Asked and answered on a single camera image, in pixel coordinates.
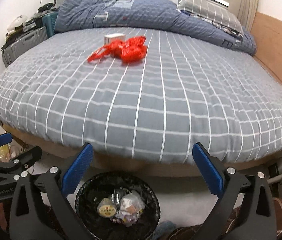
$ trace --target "wooden bed frame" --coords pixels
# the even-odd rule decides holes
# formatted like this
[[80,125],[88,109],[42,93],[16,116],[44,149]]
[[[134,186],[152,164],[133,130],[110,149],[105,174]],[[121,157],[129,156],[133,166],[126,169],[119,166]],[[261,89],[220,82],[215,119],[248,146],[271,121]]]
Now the wooden bed frame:
[[[254,35],[258,46],[257,53],[254,56],[255,60],[282,84],[282,22],[265,14],[257,13],[251,33]],[[18,131],[7,125],[2,124],[2,127],[7,132],[10,132],[19,144],[38,145],[43,151],[62,158],[74,155],[78,151],[78,149],[45,141],[42,138]],[[274,162],[273,160],[279,157],[282,157],[282,151],[267,155],[259,160],[227,164],[227,166],[242,170]],[[105,170],[141,172],[148,176],[188,177],[200,175],[197,167],[192,165],[147,163],[145,161],[109,156],[102,153],[94,153],[92,166]]]

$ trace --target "wooden headboard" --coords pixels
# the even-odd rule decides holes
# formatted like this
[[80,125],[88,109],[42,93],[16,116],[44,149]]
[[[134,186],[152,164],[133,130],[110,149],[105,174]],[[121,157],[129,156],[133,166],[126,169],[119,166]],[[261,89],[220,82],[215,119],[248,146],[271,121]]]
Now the wooden headboard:
[[251,33],[257,44],[254,58],[282,84],[282,22],[257,12]]

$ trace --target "gray plaid bed sheet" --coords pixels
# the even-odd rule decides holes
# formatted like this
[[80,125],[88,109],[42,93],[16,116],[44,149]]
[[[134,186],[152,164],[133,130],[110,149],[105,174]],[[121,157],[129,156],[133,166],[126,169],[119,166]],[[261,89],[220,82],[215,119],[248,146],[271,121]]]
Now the gray plaid bed sheet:
[[[148,53],[124,65],[87,63],[104,35],[145,35]],[[59,33],[0,76],[0,120],[65,146],[162,163],[193,163],[201,142],[228,163],[282,149],[282,86],[248,54],[139,28]]]

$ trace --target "blue comforter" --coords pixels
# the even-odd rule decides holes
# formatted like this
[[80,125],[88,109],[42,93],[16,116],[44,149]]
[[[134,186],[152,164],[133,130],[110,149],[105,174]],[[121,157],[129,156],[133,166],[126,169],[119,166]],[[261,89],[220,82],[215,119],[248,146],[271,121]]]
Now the blue comforter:
[[170,0],[65,0],[55,31],[114,26],[164,30],[250,55],[256,52],[256,43],[248,31],[244,31],[243,37],[235,38],[210,23],[178,11]]

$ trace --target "luggage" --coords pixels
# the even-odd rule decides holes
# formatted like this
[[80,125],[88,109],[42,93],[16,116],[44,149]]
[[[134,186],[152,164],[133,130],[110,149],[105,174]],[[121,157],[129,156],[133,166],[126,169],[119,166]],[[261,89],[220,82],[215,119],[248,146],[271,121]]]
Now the luggage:
[[57,16],[58,12],[51,12],[42,17],[42,26],[47,28],[48,38],[54,35],[54,25],[56,24]]
[[20,55],[47,39],[45,26],[20,37],[16,42],[2,50],[2,59],[5,67],[8,67]]

